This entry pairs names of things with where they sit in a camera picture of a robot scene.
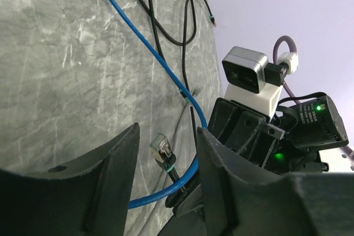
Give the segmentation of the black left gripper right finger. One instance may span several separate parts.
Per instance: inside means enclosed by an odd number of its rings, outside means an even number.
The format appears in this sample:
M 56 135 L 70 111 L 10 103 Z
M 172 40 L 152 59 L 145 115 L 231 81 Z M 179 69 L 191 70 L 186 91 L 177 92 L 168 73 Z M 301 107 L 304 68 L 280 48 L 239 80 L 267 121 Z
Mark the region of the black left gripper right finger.
M 208 235 L 352 235 L 353 174 L 277 175 L 197 131 Z

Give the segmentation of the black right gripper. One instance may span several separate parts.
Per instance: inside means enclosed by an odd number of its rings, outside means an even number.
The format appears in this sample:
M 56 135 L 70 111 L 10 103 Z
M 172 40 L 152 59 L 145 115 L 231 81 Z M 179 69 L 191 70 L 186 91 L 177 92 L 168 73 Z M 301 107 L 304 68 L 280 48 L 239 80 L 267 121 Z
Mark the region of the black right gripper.
M 248 107 L 216 100 L 209 132 L 225 147 L 261 169 L 277 175 L 302 172 L 330 174 L 320 152 L 347 144 L 347 134 L 334 101 L 318 92 L 298 98 L 282 114 L 268 119 Z

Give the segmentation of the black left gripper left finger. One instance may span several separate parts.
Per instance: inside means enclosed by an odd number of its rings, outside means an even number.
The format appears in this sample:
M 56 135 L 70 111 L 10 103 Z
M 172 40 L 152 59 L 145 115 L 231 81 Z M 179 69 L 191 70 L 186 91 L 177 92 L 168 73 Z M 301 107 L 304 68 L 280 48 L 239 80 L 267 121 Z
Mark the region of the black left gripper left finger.
M 139 150 L 138 124 L 42 172 L 1 171 L 2 235 L 123 235 Z

